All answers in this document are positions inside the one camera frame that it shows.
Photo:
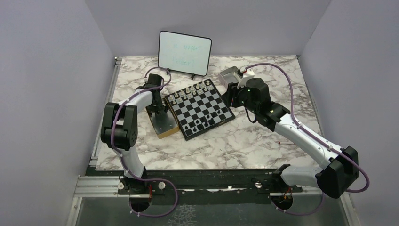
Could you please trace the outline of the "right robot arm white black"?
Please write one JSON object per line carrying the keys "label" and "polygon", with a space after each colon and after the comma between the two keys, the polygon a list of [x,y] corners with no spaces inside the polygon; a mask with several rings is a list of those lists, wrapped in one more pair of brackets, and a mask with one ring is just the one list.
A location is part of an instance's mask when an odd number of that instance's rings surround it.
{"label": "right robot arm white black", "polygon": [[287,108],[271,101],[269,87],[262,79],[249,79],[242,88],[229,83],[222,98],[228,106],[242,106],[253,113],[254,122],[287,138],[317,163],[316,167],[280,167],[278,175],[271,179],[276,191],[282,192],[289,186],[310,186],[337,199],[359,178],[358,152],[351,146],[342,148],[328,142],[299,124]]}

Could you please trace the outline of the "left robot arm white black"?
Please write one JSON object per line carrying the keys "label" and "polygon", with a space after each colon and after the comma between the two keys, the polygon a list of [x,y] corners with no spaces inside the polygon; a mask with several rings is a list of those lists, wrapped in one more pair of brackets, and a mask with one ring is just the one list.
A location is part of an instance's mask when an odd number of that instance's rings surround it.
{"label": "left robot arm white black", "polygon": [[120,103],[108,102],[104,107],[100,139],[117,154],[123,167],[125,186],[139,194],[146,191],[148,181],[145,166],[135,148],[138,113],[143,109],[149,114],[164,111],[160,95],[163,82],[160,75],[151,73],[147,82],[139,86],[131,97]]}

